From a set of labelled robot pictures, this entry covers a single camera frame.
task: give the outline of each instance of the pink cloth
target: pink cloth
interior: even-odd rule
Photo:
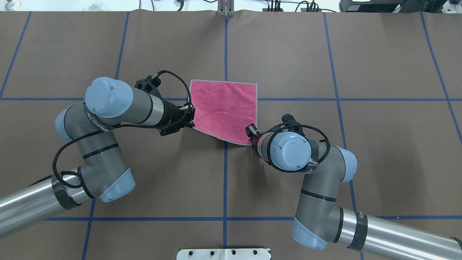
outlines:
[[[194,129],[241,145],[250,145],[245,128],[257,125],[257,84],[191,80],[196,108]]]

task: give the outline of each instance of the blue joint cover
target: blue joint cover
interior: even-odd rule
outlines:
[[[103,202],[111,202],[129,194],[135,188],[132,171],[128,168],[101,196]]]
[[[271,160],[277,167],[296,171],[310,161],[311,146],[305,137],[297,133],[281,132],[271,142],[270,153]]]
[[[115,118],[125,113],[133,102],[133,90],[125,82],[108,77],[95,79],[85,92],[90,112],[102,118]]]
[[[327,245],[327,241],[324,241],[320,237],[316,236],[311,230],[305,227],[296,217],[293,218],[293,229],[292,237],[300,245],[307,248],[324,250]]]
[[[358,162],[356,161],[356,156],[346,149],[340,148],[336,145],[340,152],[342,153],[343,160],[345,161],[345,177],[343,177],[342,183],[349,182],[353,179],[356,169],[358,168]]]
[[[64,116],[66,115],[66,112],[68,111],[69,107],[71,107],[72,105],[68,106],[65,110],[63,110],[61,113],[59,113],[59,115],[56,117],[56,120],[55,120],[55,128],[56,128],[56,132],[58,132],[58,134],[64,138],[64,140],[70,142],[72,141],[72,138],[67,134],[66,132],[66,128],[64,127]]]

